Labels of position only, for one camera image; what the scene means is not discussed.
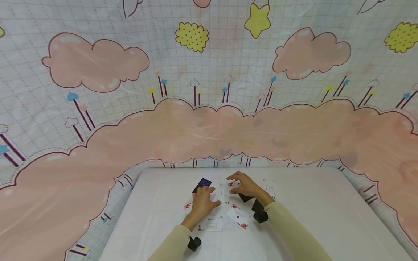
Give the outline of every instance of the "blue star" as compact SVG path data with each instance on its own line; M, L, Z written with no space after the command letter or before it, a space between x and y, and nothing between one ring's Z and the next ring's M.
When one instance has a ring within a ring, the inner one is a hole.
M6 144L0 145L0 154L5 154L9 151L9 148L7 148Z

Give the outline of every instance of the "hand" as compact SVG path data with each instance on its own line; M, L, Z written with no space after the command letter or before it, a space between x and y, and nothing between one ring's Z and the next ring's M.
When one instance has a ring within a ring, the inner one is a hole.
M240 186L233 188L229 191L230 194L241 193L249 197L257 197L262 188L257 185L247 174L240 171L235 172L231 176L227 177L227 180L239 180Z
M240 186L237 188L233 188L229 191L230 194L237 194L241 193L249 197L255 197L263 207L267 206L268 204L274 202L274 199L264 191L264 189L260 188L247 174L242 172L235 172L231 176L227 177L227 180L239 180Z
M209 198L210 194L215 191L215 188L208 188L203 186L197 189L196 193L193 193L193 205L191 212L186 216L184 221L181 223L182 226L187 227L190 231L193 231L194 227L212 210L221 205L221 202L212 202Z

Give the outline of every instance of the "left hand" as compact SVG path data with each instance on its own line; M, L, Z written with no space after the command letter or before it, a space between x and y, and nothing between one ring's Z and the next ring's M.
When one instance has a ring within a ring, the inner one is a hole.
M193 205L191 212L186 216L181 223L182 226L187 227L190 231L193 231L194 227L207 215L209 215L213 209L221 205L221 201L212 202L209 198L210 194L215 191L215 188L209 188L203 186L197 189L196 193L193 193Z

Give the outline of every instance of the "black card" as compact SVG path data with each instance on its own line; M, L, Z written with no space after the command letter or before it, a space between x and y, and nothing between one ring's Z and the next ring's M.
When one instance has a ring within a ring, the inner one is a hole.
M244 201L244 202L247 202L247 201L249 201L250 199L252 199L253 197L249 197L249 196L246 196L246 195L244 195L244 194L241 194L241 193L238 193L238 195L240 196L240 198L242 199L242 201Z
M203 186L209 187L211 184L212 184L212 181L202 178L199 181L199 184L197 184L197 186L194 188L192 193L196 193L198 188L201 188Z
M252 205L252 208L251 208L254 212L257 212L257 213L260 213L260 212L263 212L264 211L264 208L263 208L263 206L261 205L261 203L260 202L258 202L258 200L256 200L255 202L254 202L254 205Z

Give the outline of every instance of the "wrinkled fabric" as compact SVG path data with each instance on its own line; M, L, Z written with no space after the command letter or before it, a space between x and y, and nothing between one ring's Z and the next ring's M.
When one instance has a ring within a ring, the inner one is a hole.
M335 167L418 260L414 0L0 3L1 260L98 260L145 167Z

